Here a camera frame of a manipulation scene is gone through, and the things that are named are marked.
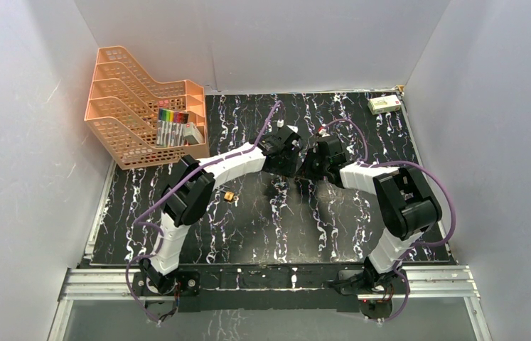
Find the small brass padlock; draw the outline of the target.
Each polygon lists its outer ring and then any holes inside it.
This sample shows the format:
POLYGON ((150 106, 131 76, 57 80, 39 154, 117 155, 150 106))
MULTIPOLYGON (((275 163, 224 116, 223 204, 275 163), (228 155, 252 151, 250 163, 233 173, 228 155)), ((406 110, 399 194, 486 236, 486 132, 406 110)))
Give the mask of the small brass padlock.
POLYGON ((223 192, 223 200, 228 203, 233 203, 238 201, 238 195, 233 191, 226 190, 223 192))

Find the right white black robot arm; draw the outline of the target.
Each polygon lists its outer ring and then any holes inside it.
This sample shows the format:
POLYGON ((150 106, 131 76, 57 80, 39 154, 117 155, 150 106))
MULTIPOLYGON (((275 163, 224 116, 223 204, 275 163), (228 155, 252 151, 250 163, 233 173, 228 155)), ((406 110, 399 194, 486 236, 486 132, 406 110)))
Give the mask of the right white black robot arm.
POLYGON ((311 147, 296 176, 326 180, 339 188, 375 195, 384 230, 364 259, 363 271, 339 273, 330 287, 343 295, 385 290, 397 278, 408 250, 442 218, 442 209, 422 170, 416 165, 366 166, 351 163, 339 138, 320 137, 311 147))

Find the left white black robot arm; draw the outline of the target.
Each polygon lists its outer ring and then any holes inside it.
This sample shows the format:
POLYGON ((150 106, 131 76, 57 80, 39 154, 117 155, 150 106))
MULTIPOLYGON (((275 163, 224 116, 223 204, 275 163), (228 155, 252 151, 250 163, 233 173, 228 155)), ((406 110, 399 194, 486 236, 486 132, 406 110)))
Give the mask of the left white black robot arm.
POLYGON ((171 170, 163 191, 156 249, 140 260, 144 283, 154 293, 176 287, 181 249, 189 227, 206 213, 214 190, 228 181, 261 171, 289 177, 297 169, 301 137, 295 126, 280 126, 260 140, 210 158, 184 156, 171 170))

